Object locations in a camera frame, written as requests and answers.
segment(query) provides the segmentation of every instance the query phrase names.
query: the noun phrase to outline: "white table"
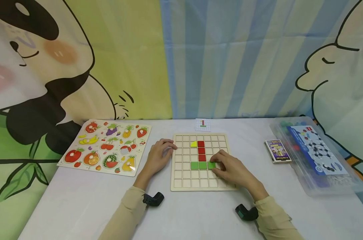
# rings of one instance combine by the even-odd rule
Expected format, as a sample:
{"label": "white table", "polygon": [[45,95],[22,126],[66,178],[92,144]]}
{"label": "white table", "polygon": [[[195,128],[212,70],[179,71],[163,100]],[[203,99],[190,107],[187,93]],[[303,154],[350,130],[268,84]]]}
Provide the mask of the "white table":
{"label": "white table", "polygon": [[[150,146],[177,132],[194,132],[195,120],[153,120]],[[363,204],[356,195],[311,198],[289,164],[273,165],[263,141],[274,139],[270,119],[213,119],[212,132],[225,132],[232,155],[265,185],[306,239],[363,239]],[[249,209],[244,189],[234,192],[171,192],[170,163],[153,177],[147,193],[163,193],[159,207],[149,208],[133,239],[263,239],[254,222],[242,221],[234,209]],[[59,167],[19,239],[97,239],[135,178]]]}

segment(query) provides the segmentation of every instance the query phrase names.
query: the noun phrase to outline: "hand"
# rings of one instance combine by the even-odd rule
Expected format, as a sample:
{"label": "hand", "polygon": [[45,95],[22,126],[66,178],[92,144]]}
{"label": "hand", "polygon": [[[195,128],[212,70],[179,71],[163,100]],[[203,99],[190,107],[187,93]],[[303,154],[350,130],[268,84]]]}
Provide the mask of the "hand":
{"label": "hand", "polygon": [[220,169],[213,168],[212,172],[225,180],[245,187],[254,201],[268,197],[263,184],[243,165],[243,163],[223,150],[217,152],[210,162],[219,162]]}
{"label": "hand", "polygon": [[162,138],[157,141],[156,144],[152,145],[147,157],[147,162],[145,163],[143,170],[141,170],[140,174],[136,178],[133,186],[141,188],[145,191],[149,179],[151,179],[151,177],[158,171],[163,169],[163,167],[171,158],[174,149],[177,149],[177,146],[173,144],[173,140],[171,139]]}

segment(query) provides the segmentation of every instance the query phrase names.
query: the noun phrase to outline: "cartoon backdrop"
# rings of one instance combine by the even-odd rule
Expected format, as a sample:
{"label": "cartoon backdrop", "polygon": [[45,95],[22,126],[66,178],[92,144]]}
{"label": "cartoon backdrop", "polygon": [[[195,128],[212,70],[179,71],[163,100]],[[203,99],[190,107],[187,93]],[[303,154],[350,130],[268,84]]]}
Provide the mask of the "cartoon backdrop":
{"label": "cartoon backdrop", "polygon": [[0,1],[0,239],[86,119],[301,114],[363,180],[363,0]]}

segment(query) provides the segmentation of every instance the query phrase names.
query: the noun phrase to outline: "beige sleeve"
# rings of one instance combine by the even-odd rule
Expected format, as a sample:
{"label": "beige sleeve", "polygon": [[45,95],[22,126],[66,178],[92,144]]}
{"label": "beige sleeve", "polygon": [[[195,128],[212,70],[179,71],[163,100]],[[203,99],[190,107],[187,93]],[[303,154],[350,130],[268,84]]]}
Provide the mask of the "beige sleeve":
{"label": "beige sleeve", "polygon": [[259,230],[267,240],[300,240],[303,237],[291,223],[291,218],[274,200],[267,197],[255,202],[259,217]]}
{"label": "beige sleeve", "polygon": [[107,223],[99,240],[131,239],[136,225],[144,214],[146,204],[143,203],[145,192],[137,187],[130,187],[121,199],[116,212]]}

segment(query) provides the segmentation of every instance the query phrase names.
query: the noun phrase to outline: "molecular model kit box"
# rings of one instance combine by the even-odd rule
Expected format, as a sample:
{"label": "molecular model kit box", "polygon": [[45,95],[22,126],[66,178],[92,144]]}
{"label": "molecular model kit box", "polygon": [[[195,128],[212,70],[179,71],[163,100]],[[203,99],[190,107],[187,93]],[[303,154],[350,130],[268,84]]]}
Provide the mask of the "molecular model kit box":
{"label": "molecular model kit box", "polygon": [[271,130],[286,147],[307,195],[363,191],[363,181],[309,117],[275,118]]}

